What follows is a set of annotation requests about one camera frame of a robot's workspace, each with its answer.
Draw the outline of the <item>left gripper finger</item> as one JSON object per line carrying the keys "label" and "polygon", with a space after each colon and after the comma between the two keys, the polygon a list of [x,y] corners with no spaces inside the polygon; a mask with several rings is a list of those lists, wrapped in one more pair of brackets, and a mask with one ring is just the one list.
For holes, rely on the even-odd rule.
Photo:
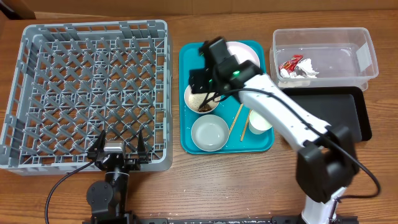
{"label": "left gripper finger", "polygon": [[106,142],[106,131],[102,130],[96,141],[87,149],[87,158],[96,159],[99,153],[104,151],[104,145]]}
{"label": "left gripper finger", "polygon": [[139,157],[140,164],[148,164],[149,163],[149,157],[147,155],[146,147],[144,144],[144,138],[142,136],[141,130],[139,131],[139,134],[138,134],[137,155]]}

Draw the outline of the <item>grey bowl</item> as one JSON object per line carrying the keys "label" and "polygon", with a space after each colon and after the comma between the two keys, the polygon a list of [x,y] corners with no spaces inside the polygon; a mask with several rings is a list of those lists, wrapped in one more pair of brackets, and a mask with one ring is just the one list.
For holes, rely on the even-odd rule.
{"label": "grey bowl", "polygon": [[228,142],[229,126],[221,117],[207,114],[193,123],[191,137],[196,147],[202,151],[219,151]]}

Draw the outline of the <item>white paper cup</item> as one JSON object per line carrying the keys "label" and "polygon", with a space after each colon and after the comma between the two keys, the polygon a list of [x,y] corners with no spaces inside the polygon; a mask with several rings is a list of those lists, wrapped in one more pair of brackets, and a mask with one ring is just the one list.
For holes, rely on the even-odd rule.
{"label": "white paper cup", "polygon": [[262,134],[268,131],[272,125],[264,119],[259,113],[251,110],[249,113],[249,130],[253,134]]}

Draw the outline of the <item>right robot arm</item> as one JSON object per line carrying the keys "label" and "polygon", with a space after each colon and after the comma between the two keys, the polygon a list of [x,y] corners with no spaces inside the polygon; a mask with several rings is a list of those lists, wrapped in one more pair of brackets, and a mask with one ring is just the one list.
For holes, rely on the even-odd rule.
{"label": "right robot arm", "polygon": [[336,223],[336,208],[361,168],[349,129],[310,114],[255,63],[238,62],[224,38],[204,41],[198,53],[205,67],[190,72],[194,93],[232,96],[270,122],[297,152],[296,180],[307,196],[297,221]]}

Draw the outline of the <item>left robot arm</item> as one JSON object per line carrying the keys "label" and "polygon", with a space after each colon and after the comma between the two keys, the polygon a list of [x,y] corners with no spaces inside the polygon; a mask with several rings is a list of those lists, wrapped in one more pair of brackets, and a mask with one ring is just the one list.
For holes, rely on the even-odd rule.
{"label": "left robot arm", "polygon": [[86,200],[91,207],[91,223],[139,223],[137,215],[126,210],[129,173],[140,170],[149,157],[146,153],[142,132],[139,131],[137,159],[126,157],[125,144],[122,141],[106,141],[102,131],[97,140],[87,150],[87,156],[105,178],[90,185]]}

